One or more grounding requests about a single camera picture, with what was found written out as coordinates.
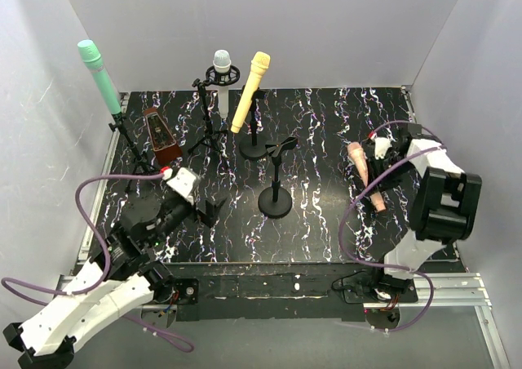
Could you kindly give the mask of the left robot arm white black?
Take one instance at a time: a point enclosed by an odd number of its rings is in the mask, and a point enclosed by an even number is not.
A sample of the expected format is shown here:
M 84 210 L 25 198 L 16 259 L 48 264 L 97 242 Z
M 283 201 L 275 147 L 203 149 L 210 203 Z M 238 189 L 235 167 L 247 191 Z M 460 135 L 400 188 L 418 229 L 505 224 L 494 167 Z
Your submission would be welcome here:
M 179 282 L 148 251 L 184 221 L 212 227 L 222 202 L 204 209 L 172 193 L 159 202 L 132 197 L 99 250 L 36 315 L 13 322 L 3 331 L 7 343 L 20 351 L 22 368 L 66 368 L 85 343 L 131 310 L 151 301 L 164 303 Z

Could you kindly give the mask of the green microphone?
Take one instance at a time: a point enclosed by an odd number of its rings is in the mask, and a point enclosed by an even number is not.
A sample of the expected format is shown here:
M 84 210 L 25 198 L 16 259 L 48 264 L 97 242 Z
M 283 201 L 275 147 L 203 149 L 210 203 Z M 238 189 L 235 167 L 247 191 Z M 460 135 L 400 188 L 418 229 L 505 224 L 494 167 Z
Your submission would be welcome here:
M 92 40 L 85 39 L 81 40 L 77 44 L 77 48 L 82 62 L 91 72 L 91 75 L 100 91 L 108 111 L 112 115 L 121 114 L 122 109 L 119 103 L 118 94 L 115 92 L 98 47 Z

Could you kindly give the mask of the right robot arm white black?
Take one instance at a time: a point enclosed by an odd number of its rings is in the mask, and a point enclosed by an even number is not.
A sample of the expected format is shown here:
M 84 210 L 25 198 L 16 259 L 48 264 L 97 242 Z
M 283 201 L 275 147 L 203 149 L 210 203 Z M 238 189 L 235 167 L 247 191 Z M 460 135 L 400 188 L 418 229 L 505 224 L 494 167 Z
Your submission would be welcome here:
M 394 297 L 409 290 L 414 272 L 428 258 L 470 236 L 482 179 L 453 163 L 441 140 L 419 124 L 404 122 L 395 144 L 372 132 L 364 151 L 370 183 L 389 172 L 372 194 L 396 187 L 413 169 L 420 178 L 406 235 L 381 258 L 386 266 L 372 272 L 372 288 Z

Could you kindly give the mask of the yellow microphone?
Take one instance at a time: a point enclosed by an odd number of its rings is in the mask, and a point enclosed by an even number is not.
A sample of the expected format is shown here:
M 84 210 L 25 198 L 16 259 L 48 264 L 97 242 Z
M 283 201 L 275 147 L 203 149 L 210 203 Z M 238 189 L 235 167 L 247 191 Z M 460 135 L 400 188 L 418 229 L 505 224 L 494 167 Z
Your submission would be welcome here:
M 271 61 L 271 56 L 265 52 L 258 51 L 255 53 L 251 61 L 250 73 L 248 75 L 245 87 L 241 93 L 241 98 L 237 106 L 237 110 L 232 120 L 230 131 L 237 134 L 242 128 L 246 115 L 251 106 L 254 93 L 258 90 L 259 84 L 267 72 Z

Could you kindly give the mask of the black round base mic stand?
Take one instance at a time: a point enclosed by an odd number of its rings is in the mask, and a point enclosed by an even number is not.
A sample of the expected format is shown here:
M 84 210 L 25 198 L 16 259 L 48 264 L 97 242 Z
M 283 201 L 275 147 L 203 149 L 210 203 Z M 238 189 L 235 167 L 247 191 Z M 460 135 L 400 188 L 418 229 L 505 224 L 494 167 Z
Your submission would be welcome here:
M 265 148 L 266 138 L 258 134 L 258 122 L 256 119 L 256 109 L 258 100 L 262 100 L 266 95 L 265 90 L 257 89 L 251 98 L 250 104 L 250 137 L 244 137 L 239 144 L 240 155 L 250 161 L 258 161 L 267 155 Z

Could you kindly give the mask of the pink microphone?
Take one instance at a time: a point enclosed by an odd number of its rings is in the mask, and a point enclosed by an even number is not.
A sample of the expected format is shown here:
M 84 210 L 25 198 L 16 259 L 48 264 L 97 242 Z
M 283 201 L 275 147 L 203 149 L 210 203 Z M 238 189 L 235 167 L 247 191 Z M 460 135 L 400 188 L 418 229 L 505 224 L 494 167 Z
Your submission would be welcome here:
M 355 164 L 356 169 L 361 177 L 361 180 L 365 187 L 369 184 L 369 170 L 366 162 L 365 151 L 358 142 L 351 142 L 347 146 L 348 157 Z M 386 210 L 385 202 L 382 194 L 377 190 L 373 191 L 369 195 L 370 201 L 372 202 L 376 212 L 382 212 Z

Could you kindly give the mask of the white microphone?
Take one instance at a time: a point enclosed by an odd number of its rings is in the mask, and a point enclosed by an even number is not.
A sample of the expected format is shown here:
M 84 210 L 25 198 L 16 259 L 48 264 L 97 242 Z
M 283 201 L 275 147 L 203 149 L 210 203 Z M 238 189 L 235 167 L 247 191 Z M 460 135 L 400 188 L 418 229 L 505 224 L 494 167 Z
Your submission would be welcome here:
M 213 66 L 217 74 L 218 80 L 228 80 L 232 61 L 228 51 L 220 49 L 214 54 Z M 221 86 L 218 89 L 218 110 L 222 120 L 228 118 L 229 100 L 228 86 Z

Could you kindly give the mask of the black tripod shock mount stand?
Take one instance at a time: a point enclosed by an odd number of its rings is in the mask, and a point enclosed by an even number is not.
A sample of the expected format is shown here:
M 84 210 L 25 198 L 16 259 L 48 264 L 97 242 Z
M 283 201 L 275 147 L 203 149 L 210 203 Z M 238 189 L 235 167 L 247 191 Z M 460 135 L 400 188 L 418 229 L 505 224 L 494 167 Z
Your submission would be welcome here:
M 197 89 L 201 104 L 202 104 L 202 112 L 204 113 L 204 123 L 205 123 L 205 132 L 204 136 L 192 147 L 188 149 L 188 154 L 192 155 L 193 152 L 199 147 L 199 146 L 205 146 L 208 149 L 215 151 L 217 153 L 220 152 L 220 148 L 218 146 L 218 140 L 221 136 L 224 136 L 227 134 L 226 130 L 215 130 L 213 128 L 213 122 L 210 118 L 210 111 L 208 110 L 208 104 L 206 101 L 206 88 L 208 86 L 231 86 L 232 84 L 236 83 L 240 79 L 240 70 L 234 66 L 231 65 L 230 73 L 229 73 L 229 79 L 228 80 L 218 80 L 217 74 L 215 72 L 214 66 L 209 67 L 206 70 L 206 78 L 204 80 L 201 80 L 199 78 L 195 79 L 192 83 L 192 87 L 195 87 Z

